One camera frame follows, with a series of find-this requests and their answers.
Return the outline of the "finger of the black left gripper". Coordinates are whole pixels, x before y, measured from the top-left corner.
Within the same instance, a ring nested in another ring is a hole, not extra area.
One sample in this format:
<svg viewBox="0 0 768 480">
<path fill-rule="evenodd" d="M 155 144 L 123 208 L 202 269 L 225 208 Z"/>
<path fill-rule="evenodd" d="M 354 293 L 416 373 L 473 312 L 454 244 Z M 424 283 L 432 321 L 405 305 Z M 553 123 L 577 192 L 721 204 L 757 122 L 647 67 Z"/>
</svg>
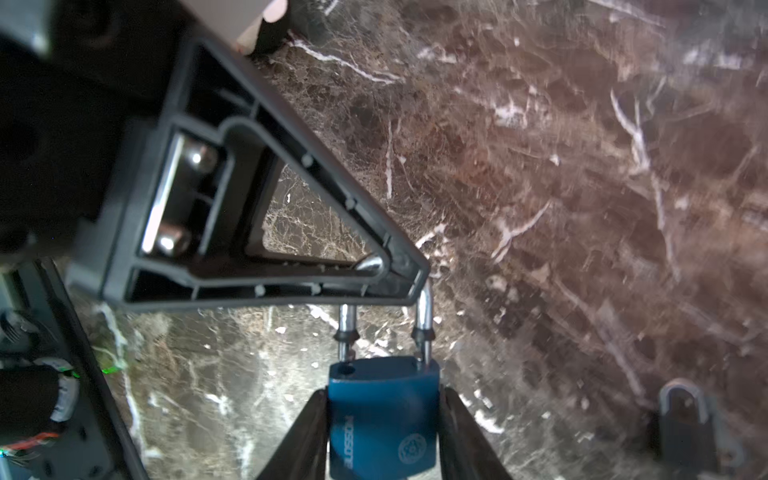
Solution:
<svg viewBox="0 0 768 480">
<path fill-rule="evenodd" d="M 282 97 L 208 32 L 184 39 L 161 116 L 161 253 L 195 282 L 423 282 L 430 267 Z M 370 264 L 269 251 L 284 168 L 355 230 Z"/>
<path fill-rule="evenodd" d="M 163 120 L 129 154 L 99 219 L 82 227 L 67 283 L 138 310 L 318 302 L 411 305 L 423 254 L 303 124 L 234 116 Z M 370 249 L 344 261 L 278 253 L 263 223 L 293 170 Z"/>
</svg>

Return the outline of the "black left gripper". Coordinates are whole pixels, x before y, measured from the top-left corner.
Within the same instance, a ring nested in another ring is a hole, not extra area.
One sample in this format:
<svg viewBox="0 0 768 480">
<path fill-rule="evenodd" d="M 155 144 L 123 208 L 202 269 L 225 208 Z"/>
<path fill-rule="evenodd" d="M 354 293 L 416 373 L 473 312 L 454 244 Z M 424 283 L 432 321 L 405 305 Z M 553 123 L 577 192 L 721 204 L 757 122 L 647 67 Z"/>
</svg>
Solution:
<svg viewBox="0 0 768 480">
<path fill-rule="evenodd" d="M 178 1 L 1 5 L 1 260 L 67 251 L 99 216 L 126 124 L 155 117 L 182 34 Z"/>
</svg>

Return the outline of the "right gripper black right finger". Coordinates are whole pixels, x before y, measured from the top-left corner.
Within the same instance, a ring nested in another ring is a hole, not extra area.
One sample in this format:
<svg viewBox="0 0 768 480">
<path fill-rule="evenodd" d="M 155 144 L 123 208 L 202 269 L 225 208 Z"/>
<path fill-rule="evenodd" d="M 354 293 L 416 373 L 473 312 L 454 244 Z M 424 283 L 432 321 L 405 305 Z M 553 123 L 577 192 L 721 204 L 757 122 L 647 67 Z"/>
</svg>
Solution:
<svg viewBox="0 0 768 480">
<path fill-rule="evenodd" d="M 447 386 L 440 388 L 438 440 L 443 480 L 512 480 L 458 393 Z"/>
</svg>

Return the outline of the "black left frame post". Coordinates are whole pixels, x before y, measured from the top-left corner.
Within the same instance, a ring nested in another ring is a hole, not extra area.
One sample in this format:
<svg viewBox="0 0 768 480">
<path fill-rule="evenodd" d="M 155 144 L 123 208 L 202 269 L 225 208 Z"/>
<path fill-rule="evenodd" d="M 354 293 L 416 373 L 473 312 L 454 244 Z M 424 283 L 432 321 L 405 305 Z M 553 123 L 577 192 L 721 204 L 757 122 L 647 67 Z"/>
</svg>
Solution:
<svg viewBox="0 0 768 480">
<path fill-rule="evenodd" d="M 38 260 L 36 268 L 45 285 L 48 303 L 58 328 L 63 334 L 62 343 L 80 375 L 83 397 L 88 400 L 88 410 L 96 422 L 99 440 L 110 458 L 109 477 L 146 479 L 148 474 L 138 449 L 121 418 L 61 275 L 50 259 Z"/>
</svg>

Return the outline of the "blue padlock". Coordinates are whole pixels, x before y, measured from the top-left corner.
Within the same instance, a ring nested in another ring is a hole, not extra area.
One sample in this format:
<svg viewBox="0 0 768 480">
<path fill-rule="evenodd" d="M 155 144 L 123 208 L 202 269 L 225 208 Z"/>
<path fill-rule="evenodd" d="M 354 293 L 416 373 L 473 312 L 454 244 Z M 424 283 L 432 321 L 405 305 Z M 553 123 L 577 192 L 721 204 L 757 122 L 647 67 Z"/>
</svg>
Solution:
<svg viewBox="0 0 768 480">
<path fill-rule="evenodd" d="M 433 292 L 426 283 L 412 338 L 417 356 L 376 357 L 331 366 L 329 475 L 408 479 L 435 467 L 441 368 L 432 357 Z"/>
</svg>

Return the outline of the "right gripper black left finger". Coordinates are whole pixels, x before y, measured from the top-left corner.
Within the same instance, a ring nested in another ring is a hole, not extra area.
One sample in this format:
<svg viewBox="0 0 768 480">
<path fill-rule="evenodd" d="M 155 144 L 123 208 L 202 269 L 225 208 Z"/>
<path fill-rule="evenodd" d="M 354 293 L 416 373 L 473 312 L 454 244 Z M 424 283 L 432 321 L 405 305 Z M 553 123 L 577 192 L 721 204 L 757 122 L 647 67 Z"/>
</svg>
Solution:
<svg viewBox="0 0 768 480">
<path fill-rule="evenodd" d="M 323 480 L 329 439 L 328 395 L 316 390 L 257 480 Z"/>
</svg>

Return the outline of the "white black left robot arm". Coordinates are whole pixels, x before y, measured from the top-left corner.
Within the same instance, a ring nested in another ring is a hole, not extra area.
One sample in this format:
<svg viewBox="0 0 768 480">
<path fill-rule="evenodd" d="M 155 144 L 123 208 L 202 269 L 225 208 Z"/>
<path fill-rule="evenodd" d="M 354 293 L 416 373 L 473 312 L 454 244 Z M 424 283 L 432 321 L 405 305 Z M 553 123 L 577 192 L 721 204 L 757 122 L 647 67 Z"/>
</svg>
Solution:
<svg viewBox="0 0 768 480">
<path fill-rule="evenodd" d="M 350 262 L 270 251 L 292 169 L 356 230 Z M 42 479 L 146 473 L 67 290 L 138 310 L 414 305 L 430 266 L 287 102 L 179 1 L 1 5 L 1 454 Z"/>
</svg>

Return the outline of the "black padlock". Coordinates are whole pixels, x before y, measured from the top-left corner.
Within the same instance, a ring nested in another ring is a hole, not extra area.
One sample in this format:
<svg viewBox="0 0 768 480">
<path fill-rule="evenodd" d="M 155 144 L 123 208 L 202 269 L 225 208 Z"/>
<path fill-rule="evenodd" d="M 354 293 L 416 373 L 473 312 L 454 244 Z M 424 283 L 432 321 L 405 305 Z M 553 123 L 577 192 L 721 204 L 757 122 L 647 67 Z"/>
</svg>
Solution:
<svg viewBox="0 0 768 480">
<path fill-rule="evenodd" d="M 659 453 L 667 479 L 728 479 L 745 462 L 717 403 L 693 381 L 676 378 L 659 391 Z"/>
</svg>

